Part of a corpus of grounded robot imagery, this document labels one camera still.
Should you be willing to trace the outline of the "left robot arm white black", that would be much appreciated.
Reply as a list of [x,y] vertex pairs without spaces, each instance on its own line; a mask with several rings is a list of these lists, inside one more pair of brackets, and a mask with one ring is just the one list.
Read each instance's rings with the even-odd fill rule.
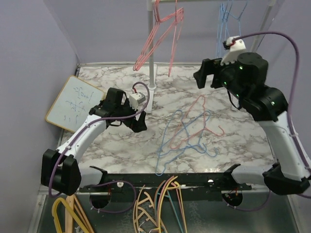
[[138,107],[147,105],[149,95],[134,92],[127,96],[117,88],[110,88],[104,100],[90,109],[82,126],[57,149],[47,149],[42,157],[41,184],[49,191],[56,190],[68,196],[78,188],[92,186],[100,192],[106,189],[105,170],[96,166],[79,168],[79,162],[93,141],[116,122],[135,133],[147,130],[146,112]]

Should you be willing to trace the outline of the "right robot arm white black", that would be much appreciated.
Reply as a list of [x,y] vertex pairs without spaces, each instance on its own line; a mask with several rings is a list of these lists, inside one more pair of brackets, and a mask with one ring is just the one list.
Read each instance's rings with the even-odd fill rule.
[[223,184],[234,190],[241,183],[268,187],[277,195],[302,194],[310,186],[311,173],[298,152],[297,139],[287,122],[288,103],[283,93],[265,84],[268,62],[259,54],[244,52],[227,65],[221,59],[204,59],[194,73],[198,88],[204,88],[213,75],[211,88],[224,87],[238,99],[239,107],[249,113],[264,130],[277,162],[272,166],[236,165],[224,176]]

